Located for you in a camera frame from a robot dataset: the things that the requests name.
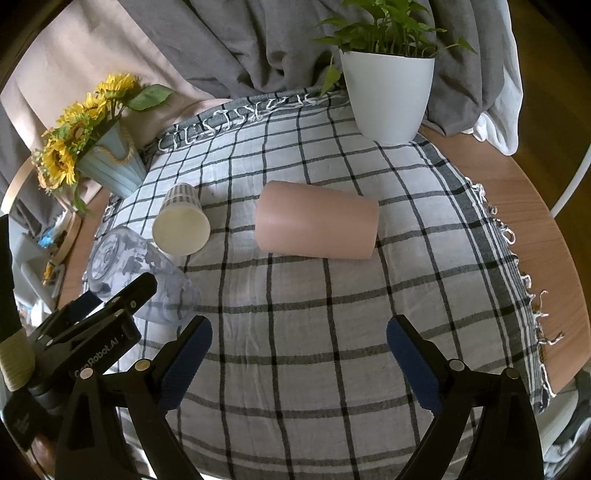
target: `artificial sunflower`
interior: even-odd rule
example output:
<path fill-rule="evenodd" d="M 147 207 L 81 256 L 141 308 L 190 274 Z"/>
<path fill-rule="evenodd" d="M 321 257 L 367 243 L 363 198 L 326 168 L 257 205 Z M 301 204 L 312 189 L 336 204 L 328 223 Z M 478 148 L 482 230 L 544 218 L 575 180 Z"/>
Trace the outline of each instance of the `artificial sunflower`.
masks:
<path fill-rule="evenodd" d="M 110 104 L 111 103 L 105 98 L 103 93 L 93 95 L 92 93 L 88 92 L 84 102 L 86 112 L 96 123 L 101 122 L 105 118 Z"/>
<path fill-rule="evenodd" d="M 64 113 L 56 121 L 58 125 L 69 123 L 72 118 L 80 115 L 85 111 L 84 105 L 78 102 L 74 102 L 68 108 L 64 110 Z"/>
<path fill-rule="evenodd" d="M 47 172 L 46 184 L 61 185 L 66 179 L 66 172 L 62 168 L 59 151 L 46 147 L 41 154 L 41 161 Z"/>
<path fill-rule="evenodd" d="M 45 147 L 34 150 L 31 155 L 39 185 L 48 193 L 61 189 L 68 193 L 70 190 L 74 206 L 84 210 L 77 194 L 78 161 L 84 158 L 85 161 L 104 162 L 103 158 L 92 154 L 91 143 L 99 141 L 122 118 L 124 109 L 149 110 L 162 104 L 172 92 L 164 85 L 142 87 L 132 74 L 110 74 L 94 92 L 86 95 L 84 102 L 74 102 L 66 108 L 56 127 L 43 133 Z"/>
<path fill-rule="evenodd" d="M 81 152 L 92 135 L 95 123 L 87 112 L 70 119 L 68 128 L 64 132 L 64 142 L 76 153 Z"/>
<path fill-rule="evenodd" d="M 130 73 L 109 75 L 104 82 L 96 86 L 97 93 L 106 99 L 120 99 L 138 87 L 138 78 Z"/>

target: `paper cup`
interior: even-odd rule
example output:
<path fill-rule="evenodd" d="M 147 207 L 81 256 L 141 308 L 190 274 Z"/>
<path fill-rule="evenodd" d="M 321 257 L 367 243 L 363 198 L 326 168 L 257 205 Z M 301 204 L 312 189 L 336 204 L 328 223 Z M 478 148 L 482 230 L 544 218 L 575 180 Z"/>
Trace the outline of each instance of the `paper cup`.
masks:
<path fill-rule="evenodd" d="M 190 255 L 203 248 L 211 230 L 195 188 L 177 183 L 164 198 L 152 225 L 152 238 L 169 255 Z"/>

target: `round table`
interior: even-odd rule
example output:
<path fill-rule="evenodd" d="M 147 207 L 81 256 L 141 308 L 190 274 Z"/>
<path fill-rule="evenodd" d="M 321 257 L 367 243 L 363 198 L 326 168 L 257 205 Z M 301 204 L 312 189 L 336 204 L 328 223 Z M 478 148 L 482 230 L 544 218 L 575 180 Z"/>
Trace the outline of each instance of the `round table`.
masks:
<path fill-rule="evenodd" d="M 541 319 L 547 338 L 560 332 L 564 338 L 543 347 L 550 385 L 559 392 L 591 356 L 591 330 L 579 275 L 569 249 L 548 207 L 528 177 L 511 157 L 471 135 L 443 137 L 422 128 L 425 135 L 452 163 L 475 183 L 482 183 L 486 197 L 498 208 L 517 238 L 511 249 L 519 256 L 519 269 L 531 276 L 531 292 L 543 297 Z"/>

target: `beige curtain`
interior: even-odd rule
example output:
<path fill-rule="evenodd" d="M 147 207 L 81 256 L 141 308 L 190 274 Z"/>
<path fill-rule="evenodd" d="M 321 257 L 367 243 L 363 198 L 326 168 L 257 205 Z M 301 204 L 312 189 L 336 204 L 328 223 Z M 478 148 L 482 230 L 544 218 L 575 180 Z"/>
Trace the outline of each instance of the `beige curtain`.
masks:
<path fill-rule="evenodd" d="M 35 39 L 0 100 L 25 145 L 38 148 L 63 108 L 83 101 L 109 73 L 133 73 L 178 92 L 167 106 L 125 118 L 138 147 L 167 125 L 226 101 L 185 81 L 116 0 L 74 0 Z"/>

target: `white flower pot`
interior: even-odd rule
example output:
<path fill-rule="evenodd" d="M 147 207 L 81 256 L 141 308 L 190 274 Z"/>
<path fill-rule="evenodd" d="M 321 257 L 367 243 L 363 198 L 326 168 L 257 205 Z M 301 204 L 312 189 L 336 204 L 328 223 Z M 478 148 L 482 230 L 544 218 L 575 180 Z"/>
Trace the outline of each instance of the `white flower pot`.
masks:
<path fill-rule="evenodd" d="M 359 131 L 382 145 L 410 142 L 423 120 L 435 59 L 341 52 Z"/>

